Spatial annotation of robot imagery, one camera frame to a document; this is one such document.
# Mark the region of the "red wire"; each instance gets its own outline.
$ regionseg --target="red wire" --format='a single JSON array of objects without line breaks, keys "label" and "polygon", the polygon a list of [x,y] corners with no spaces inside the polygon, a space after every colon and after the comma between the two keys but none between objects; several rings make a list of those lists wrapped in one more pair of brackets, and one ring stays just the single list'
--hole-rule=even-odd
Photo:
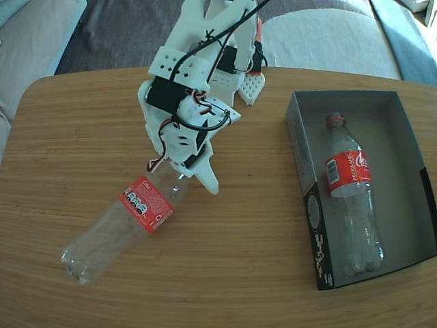
[{"label": "red wire", "polygon": [[161,154],[161,156],[159,158],[152,159],[151,161],[149,161],[149,163],[147,164],[147,170],[149,172],[154,172],[158,168],[158,166],[165,160],[165,157],[167,155],[167,144],[162,139],[162,135],[163,135],[162,131],[163,131],[164,127],[166,127],[167,125],[169,125],[172,122],[175,122],[175,121],[172,119],[168,119],[168,120],[163,121],[160,125],[158,135],[159,135],[159,139],[161,141],[161,144],[163,145],[163,153]]}]

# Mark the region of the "cardboard box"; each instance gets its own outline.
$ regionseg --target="cardboard box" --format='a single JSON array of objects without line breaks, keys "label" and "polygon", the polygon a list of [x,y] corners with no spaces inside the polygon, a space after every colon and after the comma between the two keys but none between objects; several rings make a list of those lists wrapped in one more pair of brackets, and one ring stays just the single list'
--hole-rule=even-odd
[{"label": "cardboard box", "polygon": [[[384,263],[346,275],[325,162],[326,117],[339,111],[367,153]],[[396,92],[295,92],[286,114],[307,209],[319,290],[392,273],[437,255],[437,210],[414,132]]]}]

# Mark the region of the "bottle bottom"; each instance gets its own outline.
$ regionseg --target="bottle bottom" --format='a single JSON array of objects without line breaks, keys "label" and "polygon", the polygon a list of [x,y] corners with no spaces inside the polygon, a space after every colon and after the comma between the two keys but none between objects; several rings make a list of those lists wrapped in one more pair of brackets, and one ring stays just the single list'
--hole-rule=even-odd
[{"label": "bottle bottom", "polygon": [[379,270],[384,262],[384,253],[381,246],[368,245],[361,251],[355,249],[348,252],[346,258],[346,274],[353,276]]}]

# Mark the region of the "carpet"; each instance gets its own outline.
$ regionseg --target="carpet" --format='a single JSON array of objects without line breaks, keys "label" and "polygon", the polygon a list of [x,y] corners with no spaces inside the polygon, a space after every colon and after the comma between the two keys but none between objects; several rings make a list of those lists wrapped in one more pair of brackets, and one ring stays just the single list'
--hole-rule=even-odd
[{"label": "carpet", "polygon": [[[87,0],[56,74],[148,66],[180,15],[183,0]],[[272,0],[263,21],[298,10],[335,8],[373,17],[368,0]]]}]

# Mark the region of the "sofa cushion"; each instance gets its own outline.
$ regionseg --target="sofa cushion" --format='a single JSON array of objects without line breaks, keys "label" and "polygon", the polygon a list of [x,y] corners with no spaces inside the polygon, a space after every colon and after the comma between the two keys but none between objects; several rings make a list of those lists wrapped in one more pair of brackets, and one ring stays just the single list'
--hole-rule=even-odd
[{"label": "sofa cushion", "polygon": [[32,0],[0,29],[0,111],[10,124],[25,90],[54,74],[86,5],[86,0]]},{"label": "sofa cushion", "polygon": [[0,0],[0,28],[29,0]]}]

